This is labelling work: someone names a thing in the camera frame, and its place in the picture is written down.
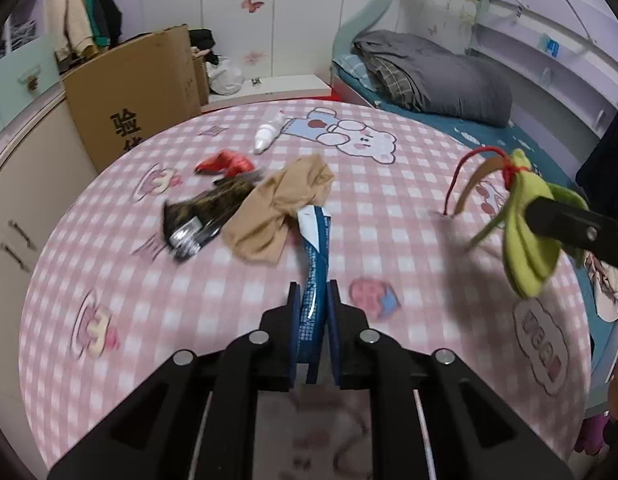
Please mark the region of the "beige stocking cloth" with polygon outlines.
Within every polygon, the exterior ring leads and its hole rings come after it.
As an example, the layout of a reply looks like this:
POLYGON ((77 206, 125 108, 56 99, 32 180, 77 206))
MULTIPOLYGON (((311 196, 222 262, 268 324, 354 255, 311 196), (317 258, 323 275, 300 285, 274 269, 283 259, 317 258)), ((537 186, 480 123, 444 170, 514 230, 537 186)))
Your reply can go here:
POLYGON ((320 154, 302 156, 258 184, 221 231, 239 259, 277 264, 290 220, 309 205, 323 206, 335 176, 320 154))

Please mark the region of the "blue pink small wrapper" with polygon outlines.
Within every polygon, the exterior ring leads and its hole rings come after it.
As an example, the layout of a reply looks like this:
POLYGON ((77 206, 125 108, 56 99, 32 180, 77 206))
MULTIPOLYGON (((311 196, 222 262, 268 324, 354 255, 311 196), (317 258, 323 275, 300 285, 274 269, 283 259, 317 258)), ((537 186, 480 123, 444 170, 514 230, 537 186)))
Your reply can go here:
POLYGON ((320 206, 305 206, 298 211, 298 226, 308 270, 300 304, 297 363, 304 370, 304 381, 315 385, 326 323, 330 214, 320 206))

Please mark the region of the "teal bed sheet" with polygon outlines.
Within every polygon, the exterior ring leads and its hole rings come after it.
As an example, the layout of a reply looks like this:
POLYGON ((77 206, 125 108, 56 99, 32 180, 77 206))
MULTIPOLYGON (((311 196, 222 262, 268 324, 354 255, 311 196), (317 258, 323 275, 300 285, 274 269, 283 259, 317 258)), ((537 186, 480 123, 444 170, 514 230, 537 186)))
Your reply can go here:
MULTIPOLYGON (((523 148, 532 161, 534 169, 538 170, 545 180, 572 190, 577 188, 574 180, 568 177, 568 174, 563 172, 555 160, 551 159, 550 155, 543 151, 540 145, 521 128, 517 126, 495 128, 481 122, 404 110, 385 99, 382 88, 375 84, 372 76, 367 73, 364 63, 357 56, 353 54, 340 56, 333 64, 334 74, 371 106, 384 112, 422 122, 467 146, 497 145, 508 152, 513 148, 523 148)), ((618 356, 618 320, 609 323, 597 315, 594 286, 588 271, 583 266, 577 266, 574 270, 583 301, 586 304, 586 316, 593 340, 592 386, 598 387, 609 381, 612 367, 618 356)))

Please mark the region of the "black snack wrapper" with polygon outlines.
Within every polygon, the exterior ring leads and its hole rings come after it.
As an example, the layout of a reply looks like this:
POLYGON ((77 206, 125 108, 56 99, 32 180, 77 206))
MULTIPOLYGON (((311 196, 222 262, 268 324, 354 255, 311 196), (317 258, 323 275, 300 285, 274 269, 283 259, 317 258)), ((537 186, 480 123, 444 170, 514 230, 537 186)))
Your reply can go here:
POLYGON ((262 180, 260 170, 225 177, 182 202, 162 206, 162 235, 176 262, 197 255, 221 232, 262 180))

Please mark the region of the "red crumpled wrapper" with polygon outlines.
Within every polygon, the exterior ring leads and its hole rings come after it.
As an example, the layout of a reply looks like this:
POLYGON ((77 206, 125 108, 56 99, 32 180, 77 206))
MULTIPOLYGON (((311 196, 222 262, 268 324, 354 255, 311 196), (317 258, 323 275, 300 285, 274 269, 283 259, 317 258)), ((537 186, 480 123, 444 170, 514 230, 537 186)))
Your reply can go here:
POLYGON ((243 154, 222 150, 198 162, 195 174, 223 174, 226 178, 255 170, 254 164, 243 154))

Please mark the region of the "small white bottle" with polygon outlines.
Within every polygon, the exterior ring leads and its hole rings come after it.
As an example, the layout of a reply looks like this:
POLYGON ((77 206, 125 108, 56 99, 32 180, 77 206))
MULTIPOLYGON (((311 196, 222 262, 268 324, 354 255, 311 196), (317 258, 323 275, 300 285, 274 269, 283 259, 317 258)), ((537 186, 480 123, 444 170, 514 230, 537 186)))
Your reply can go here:
POLYGON ((278 110, 258 127, 254 136, 254 154, 260 155, 271 146, 281 134, 285 122, 285 114, 278 110))

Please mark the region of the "pink checkered tablecloth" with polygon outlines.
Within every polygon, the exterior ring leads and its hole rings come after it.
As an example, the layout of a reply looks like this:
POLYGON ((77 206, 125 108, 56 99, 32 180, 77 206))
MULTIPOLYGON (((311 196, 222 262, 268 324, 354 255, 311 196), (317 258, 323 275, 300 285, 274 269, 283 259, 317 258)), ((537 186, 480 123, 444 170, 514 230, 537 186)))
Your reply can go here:
MULTIPOLYGON (((289 101, 292 128, 256 158, 267 174, 318 154, 334 174, 330 277, 345 302, 405 347, 454 350, 559 455, 574 448, 591 376, 577 273, 561 258, 534 301, 504 273, 502 234, 467 242, 498 212, 498 174, 453 207, 480 164, 469 133, 371 108, 289 101)), ((174 261, 164 203, 205 191, 208 156, 246 154, 263 106, 238 106, 172 127, 104 170, 60 218, 22 311, 19 375, 44 463, 57 462, 175 350, 224 348, 303 282, 307 258, 290 228, 276 263, 245 261, 214 240, 174 261)))

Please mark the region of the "grey folded blanket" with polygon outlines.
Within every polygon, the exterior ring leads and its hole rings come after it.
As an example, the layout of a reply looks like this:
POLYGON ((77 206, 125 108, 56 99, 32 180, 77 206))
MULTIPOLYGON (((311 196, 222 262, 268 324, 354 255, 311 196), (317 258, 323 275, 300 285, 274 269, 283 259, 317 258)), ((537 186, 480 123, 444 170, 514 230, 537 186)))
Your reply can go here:
POLYGON ((423 37, 390 30, 364 32, 353 47, 385 96, 405 110, 496 128, 510 121, 510 85, 482 58, 455 54, 423 37))

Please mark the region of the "brown cardboard box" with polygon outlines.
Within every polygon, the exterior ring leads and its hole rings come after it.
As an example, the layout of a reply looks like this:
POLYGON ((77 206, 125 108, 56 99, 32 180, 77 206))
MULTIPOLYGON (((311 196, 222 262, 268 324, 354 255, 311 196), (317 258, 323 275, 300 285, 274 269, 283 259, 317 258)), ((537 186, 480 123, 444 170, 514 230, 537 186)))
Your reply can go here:
POLYGON ((62 84, 97 171, 202 108, 184 25, 128 40, 70 70, 62 84))

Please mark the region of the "white curved cabinet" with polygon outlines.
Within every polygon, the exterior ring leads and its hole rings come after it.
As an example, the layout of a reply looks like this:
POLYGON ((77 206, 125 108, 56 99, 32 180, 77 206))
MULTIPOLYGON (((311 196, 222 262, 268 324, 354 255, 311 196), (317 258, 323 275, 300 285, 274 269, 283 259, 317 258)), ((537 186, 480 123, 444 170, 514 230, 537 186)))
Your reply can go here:
POLYGON ((96 176, 65 93, 53 87, 0 134, 0 430, 28 471, 46 471, 18 375, 24 297, 59 219, 96 176))

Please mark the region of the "mint drawer unit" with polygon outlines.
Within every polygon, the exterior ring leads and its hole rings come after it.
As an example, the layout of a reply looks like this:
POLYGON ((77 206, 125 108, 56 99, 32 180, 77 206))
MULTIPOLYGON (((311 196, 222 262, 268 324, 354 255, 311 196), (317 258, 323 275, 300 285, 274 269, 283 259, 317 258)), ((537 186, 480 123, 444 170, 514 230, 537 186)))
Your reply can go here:
POLYGON ((35 99, 60 81, 47 36, 0 59, 0 132, 35 99))

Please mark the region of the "hanging beige jacket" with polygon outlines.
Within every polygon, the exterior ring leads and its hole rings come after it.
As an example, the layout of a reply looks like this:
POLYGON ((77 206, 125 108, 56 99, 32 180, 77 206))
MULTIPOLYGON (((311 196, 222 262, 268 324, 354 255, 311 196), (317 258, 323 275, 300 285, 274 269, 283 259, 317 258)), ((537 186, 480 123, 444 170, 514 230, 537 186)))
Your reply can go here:
POLYGON ((45 0, 45 26, 56 60, 95 52, 93 32, 83 0, 45 0))

